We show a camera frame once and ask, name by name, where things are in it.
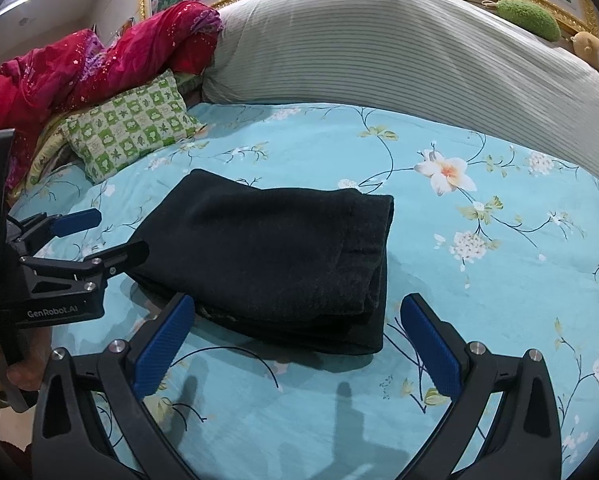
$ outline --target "light blue floral bed sheet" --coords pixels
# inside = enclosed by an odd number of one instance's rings
[[[400,301],[411,292],[466,340],[502,354],[543,352],[567,478],[599,437],[596,178],[478,132],[374,108],[200,104],[190,113],[208,124],[196,139],[94,187],[79,165],[61,168],[23,197],[18,218],[102,212],[99,228],[56,239],[40,254],[77,260],[125,242],[193,168],[245,186],[355,187],[395,197],[380,353],[294,351],[197,320],[145,402],[202,479],[395,478],[448,406],[399,323]],[[152,306],[125,275],[110,281],[105,307],[102,319],[57,327],[54,344],[99,352],[130,337]],[[497,400],[463,464],[479,449]],[[104,398],[98,403],[116,450],[132,464]]]

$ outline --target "red blanket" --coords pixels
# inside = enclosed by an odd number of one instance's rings
[[[140,86],[170,68],[199,74],[222,22],[198,2],[181,2],[130,28],[105,49],[88,29],[0,67],[0,130],[15,128],[7,190],[26,175],[44,123]]]

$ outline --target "beige plush toy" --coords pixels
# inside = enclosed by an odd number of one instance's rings
[[[599,71],[599,38],[589,32],[578,32],[571,41],[575,55]]]

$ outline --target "green plush toy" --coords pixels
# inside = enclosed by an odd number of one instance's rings
[[[562,37],[557,20],[547,10],[526,0],[499,0],[482,2],[487,9],[495,9],[500,18],[514,23],[545,40],[556,42]]]

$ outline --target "blue gripper pad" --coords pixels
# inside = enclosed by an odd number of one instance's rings
[[[193,322],[195,302],[190,296],[183,296],[135,361],[131,388],[139,400],[158,390]]]
[[[51,234],[62,238],[87,229],[93,229],[99,226],[101,221],[102,214],[97,209],[86,209],[70,215],[62,215],[52,223]]]
[[[437,391],[451,397],[453,401],[457,400],[462,391],[461,365],[451,348],[412,294],[402,301],[399,314],[402,327],[413,347],[420,354]]]

